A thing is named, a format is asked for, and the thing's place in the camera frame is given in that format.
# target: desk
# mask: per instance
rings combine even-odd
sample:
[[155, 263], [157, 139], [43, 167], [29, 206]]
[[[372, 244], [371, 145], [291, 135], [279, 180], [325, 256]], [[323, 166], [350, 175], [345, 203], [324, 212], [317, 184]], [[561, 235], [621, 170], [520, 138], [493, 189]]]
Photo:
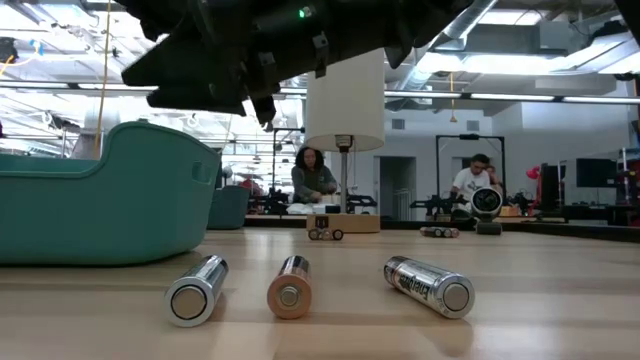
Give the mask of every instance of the desk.
[[[115, 269], [0, 268], [2, 359], [640, 358], [640, 246], [522, 233], [431, 239], [416, 231], [312, 242], [302, 229], [209, 233], [191, 253]], [[200, 256], [230, 273], [212, 319], [170, 325], [166, 287]], [[284, 322], [266, 291], [284, 258], [311, 263], [311, 313]], [[406, 255], [467, 274], [476, 304], [443, 319], [393, 290], [382, 266]]]

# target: teal bin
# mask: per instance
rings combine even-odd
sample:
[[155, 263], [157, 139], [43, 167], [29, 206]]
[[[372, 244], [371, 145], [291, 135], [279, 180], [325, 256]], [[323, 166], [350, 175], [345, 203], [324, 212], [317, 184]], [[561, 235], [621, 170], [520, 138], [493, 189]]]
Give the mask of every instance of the teal bin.
[[249, 189], [225, 186], [213, 193], [209, 211], [209, 230], [235, 230], [244, 225], [249, 204]]
[[142, 122], [100, 161], [0, 155], [0, 264], [132, 265], [198, 246], [220, 156]]

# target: lamp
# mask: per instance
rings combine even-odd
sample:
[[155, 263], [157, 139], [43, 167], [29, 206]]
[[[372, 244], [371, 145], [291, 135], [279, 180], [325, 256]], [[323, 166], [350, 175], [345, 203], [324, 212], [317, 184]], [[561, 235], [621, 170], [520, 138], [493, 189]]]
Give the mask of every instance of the lamp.
[[334, 64], [325, 77], [309, 76], [306, 139], [313, 149], [340, 152], [340, 205], [345, 213], [349, 151], [384, 145], [382, 50]]

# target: ceiling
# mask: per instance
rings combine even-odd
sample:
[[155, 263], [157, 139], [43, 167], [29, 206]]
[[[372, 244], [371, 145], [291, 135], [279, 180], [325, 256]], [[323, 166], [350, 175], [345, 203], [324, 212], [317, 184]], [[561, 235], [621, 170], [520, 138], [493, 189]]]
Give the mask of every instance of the ceiling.
[[[154, 43], [145, 39], [139, 21], [124, 12], [121, 6], [114, 3], [112, 10], [106, 63], [107, 82], [120, 84], [120, 72], [151, 49]], [[497, 48], [500, 44], [487, 44], [481, 35], [492, 35], [495, 31], [505, 32], [505, 27], [510, 29], [507, 32], [512, 33], [519, 31], [516, 28], [531, 29], [533, 25], [540, 23], [542, 16], [545, 16], [545, 22], [571, 22], [571, 26], [578, 32], [591, 31], [589, 26], [599, 24], [593, 19], [598, 20], [599, 16], [604, 16], [605, 20], [610, 19], [615, 11], [613, 2], [609, 0], [501, 0], [469, 35], [469, 44]], [[98, 95], [96, 84], [101, 84], [105, 70], [106, 18], [106, 1], [0, 0], [0, 38], [15, 38], [14, 46], [19, 55], [16, 62], [19, 66], [6, 68], [0, 77], [0, 86], [2, 82], [24, 82], [24, 87], [33, 87], [33, 90], [21, 91], [0, 87], [0, 120], [4, 133], [14, 138], [25, 138], [0, 140], [0, 148], [18, 153], [28, 151], [59, 156], [62, 153], [63, 130], [53, 119], [63, 119], [66, 123], [80, 127], [86, 125], [87, 104], [95, 104]], [[387, 68], [385, 78], [388, 89], [397, 89], [415, 71], [426, 53], [423, 50], [416, 50], [398, 69]], [[454, 55], [463, 59], [469, 56], [468, 53]], [[74, 91], [36, 91], [39, 86], [37, 83], [40, 82], [92, 85]], [[549, 85], [553, 83], [562, 83], [561, 90]], [[304, 77], [287, 81], [285, 85], [304, 87]], [[525, 76], [457, 71], [430, 74], [424, 85], [425, 89], [440, 91], [507, 94], [562, 91], [563, 94], [602, 95], [615, 88], [615, 80], [611, 75], [584, 72]], [[212, 147], [224, 147], [225, 165], [233, 166], [234, 172], [262, 176], [265, 178], [263, 185], [270, 182], [272, 170], [269, 155], [273, 149], [273, 134], [265, 133], [258, 126], [250, 106], [246, 106], [249, 116], [242, 118], [226, 114], [152, 109], [143, 96], [132, 92], [112, 93], [110, 97], [112, 99], [109, 106], [122, 110], [122, 121], [145, 118], [153, 123], [185, 131]], [[438, 111], [450, 107], [451, 101], [433, 100], [416, 106]], [[274, 121], [275, 127], [302, 126], [304, 111], [301, 98], [290, 96], [278, 100], [276, 108], [278, 115]], [[404, 108], [411, 108], [411, 105], [405, 104]], [[460, 101], [457, 108], [495, 109], [495, 103]], [[40, 138], [26, 139], [29, 136]], [[74, 136], [68, 134], [65, 155], [73, 147]], [[303, 142], [304, 137], [297, 132], [290, 134], [282, 131], [277, 133], [276, 138], [283, 145], [279, 151], [279, 156], [282, 157], [278, 159], [279, 163], [282, 164], [284, 159], [292, 162], [297, 146]], [[278, 166], [276, 175], [281, 184], [290, 183], [289, 169], [290, 165], [286, 163]]]

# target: white wall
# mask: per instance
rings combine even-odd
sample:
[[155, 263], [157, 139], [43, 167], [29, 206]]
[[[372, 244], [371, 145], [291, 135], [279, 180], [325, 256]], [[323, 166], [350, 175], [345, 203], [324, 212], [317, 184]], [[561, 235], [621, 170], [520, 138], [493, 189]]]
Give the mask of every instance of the white wall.
[[[627, 96], [626, 86], [608, 96]], [[629, 107], [522, 103], [493, 118], [493, 133], [505, 136], [507, 191], [535, 193], [526, 170], [542, 163], [601, 154], [629, 146]]]
[[[451, 111], [438, 114], [431, 111], [386, 112], [387, 135], [385, 146], [373, 151], [357, 152], [355, 163], [349, 166], [349, 186], [356, 184], [357, 194], [374, 196], [374, 159], [377, 156], [398, 156], [416, 158], [416, 200], [426, 200], [436, 194], [436, 155], [435, 135], [466, 134], [467, 120], [480, 120], [481, 135], [491, 135], [491, 118], [485, 117], [480, 110], [456, 111], [457, 123], [451, 123]], [[391, 130], [391, 119], [405, 119], [405, 130]], [[476, 153], [485, 153], [490, 157], [499, 154], [486, 141], [453, 140], [441, 152], [441, 191], [451, 188], [451, 164], [454, 157], [468, 157]], [[331, 171], [340, 181], [340, 154], [331, 153]], [[424, 211], [417, 211], [416, 220], [423, 220]]]

